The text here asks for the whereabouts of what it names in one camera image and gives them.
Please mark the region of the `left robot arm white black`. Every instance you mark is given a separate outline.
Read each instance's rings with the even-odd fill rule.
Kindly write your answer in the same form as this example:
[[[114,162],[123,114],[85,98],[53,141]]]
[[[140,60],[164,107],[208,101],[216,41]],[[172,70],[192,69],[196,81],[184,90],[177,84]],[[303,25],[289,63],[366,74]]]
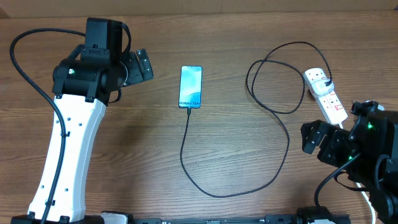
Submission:
[[[130,36],[120,21],[90,17],[85,41],[53,70],[54,111],[44,171],[33,201],[19,223],[132,223],[131,214],[86,213],[86,178],[95,136],[112,92],[151,80],[154,76],[145,49],[123,45]]]

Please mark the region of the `blue Galaxy smartphone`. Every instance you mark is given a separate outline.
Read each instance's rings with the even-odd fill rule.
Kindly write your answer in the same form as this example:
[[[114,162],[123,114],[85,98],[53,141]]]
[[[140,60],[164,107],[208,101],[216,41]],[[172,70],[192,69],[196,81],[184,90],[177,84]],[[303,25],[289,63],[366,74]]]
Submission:
[[[200,108],[203,68],[199,65],[184,65],[180,72],[178,106]]]

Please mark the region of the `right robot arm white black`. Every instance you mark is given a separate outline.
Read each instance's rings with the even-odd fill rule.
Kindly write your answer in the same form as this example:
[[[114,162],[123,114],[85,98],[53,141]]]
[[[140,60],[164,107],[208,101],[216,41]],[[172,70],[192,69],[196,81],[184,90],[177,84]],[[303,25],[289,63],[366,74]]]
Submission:
[[[321,120],[300,129],[303,152],[311,154],[318,147],[318,159],[336,168],[314,193],[315,211],[340,222],[320,205],[319,194],[329,180],[347,174],[362,185],[356,191],[369,193],[380,221],[397,223],[397,112],[383,110],[376,101],[355,101],[351,114],[355,121],[350,131]]]

